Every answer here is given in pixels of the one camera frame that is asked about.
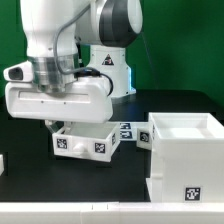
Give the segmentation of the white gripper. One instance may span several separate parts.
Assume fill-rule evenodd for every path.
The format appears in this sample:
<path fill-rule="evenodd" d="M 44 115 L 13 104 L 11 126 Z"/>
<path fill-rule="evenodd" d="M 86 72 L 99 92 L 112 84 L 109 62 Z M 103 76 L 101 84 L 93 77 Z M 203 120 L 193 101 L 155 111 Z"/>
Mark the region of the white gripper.
<path fill-rule="evenodd" d="M 58 132 L 63 122 L 104 123 L 113 115 L 104 78 L 81 77 L 67 84 L 63 92 L 44 93 L 33 83 L 28 61 L 6 68 L 3 75 L 9 114 L 14 118 L 46 120 L 51 134 Z"/>

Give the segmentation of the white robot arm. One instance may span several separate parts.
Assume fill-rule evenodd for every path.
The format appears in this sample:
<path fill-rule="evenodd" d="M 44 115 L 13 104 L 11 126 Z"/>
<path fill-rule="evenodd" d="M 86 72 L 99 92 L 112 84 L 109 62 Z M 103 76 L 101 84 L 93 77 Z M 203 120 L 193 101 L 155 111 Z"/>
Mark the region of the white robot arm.
<path fill-rule="evenodd" d="M 105 123 L 114 80 L 78 67 L 78 44 L 125 48 L 141 32 L 139 0 L 20 0 L 27 60 L 4 70 L 14 118 Z"/>

